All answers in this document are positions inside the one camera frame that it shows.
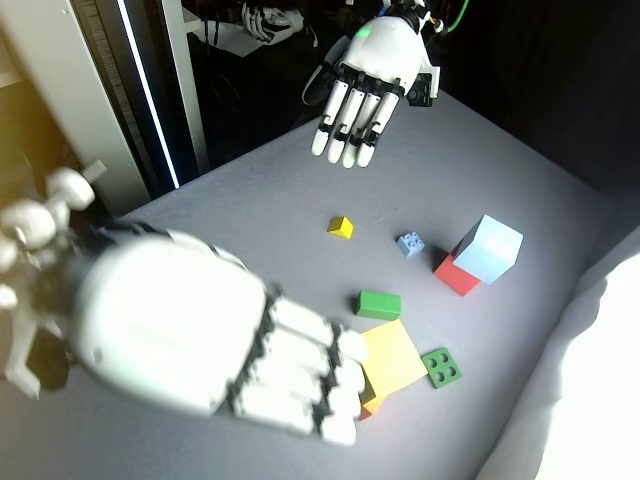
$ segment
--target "green light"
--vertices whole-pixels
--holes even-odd
[[[367,38],[371,33],[371,29],[368,27],[362,27],[360,30],[356,32],[356,37]]]

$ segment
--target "red cube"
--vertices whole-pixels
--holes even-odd
[[[447,255],[447,258],[433,272],[436,277],[449,285],[458,295],[465,296],[480,280],[473,275],[468,274],[461,268],[453,264],[453,255]]]

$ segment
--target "green rectangular block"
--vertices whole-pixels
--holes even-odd
[[[362,290],[358,295],[358,311],[361,317],[379,318],[381,320],[396,320],[402,312],[400,295],[393,293],[373,292]]]
[[[446,348],[439,348],[421,358],[435,388],[442,388],[462,377],[458,365]]]

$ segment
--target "green cable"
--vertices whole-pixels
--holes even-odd
[[[460,9],[460,13],[458,14],[458,17],[447,28],[447,31],[449,33],[453,32],[456,29],[456,27],[458,26],[458,24],[460,23],[460,20],[462,20],[462,17],[464,16],[464,12],[467,9],[467,5],[469,5],[469,0],[464,0],[464,3],[462,4],[462,8]]]

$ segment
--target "back of robotic hand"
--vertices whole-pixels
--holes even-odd
[[[70,363],[145,403],[205,417],[227,404],[238,417],[354,443],[360,334],[185,233],[122,222],[72,232],[69,210],[93,200],[89,182],[63,169],[47,186],[44,203],[0,212],[6,380],[39,397],[47,382],[29,358],[44,330]]]
[[[436,32],[443,28],[428,4],[417,0],[388,7],[356,32],[335,65],[337,79],[313,139],[314,155],[326,149],[331,163],[366,167],[401,97],[431,106],[440,67],[431,65],[422,40],[427,23]]]

